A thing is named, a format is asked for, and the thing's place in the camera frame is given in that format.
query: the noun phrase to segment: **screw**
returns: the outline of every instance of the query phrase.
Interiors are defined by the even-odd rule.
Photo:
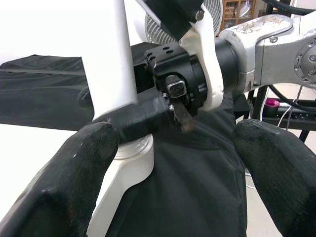
[[[270,42],[271,42],[271,43],[277,42],[277,37],[271,37],[271,38],[270,38]]]
[[[310,60],[311,60],[311,61],[316,61],[316,55],[314,55],[314,54],[311,55],[311,56],[310,56]]]
[[[204,11],[200,10],[196,12],[196,20],[201,21],[204,18]]]

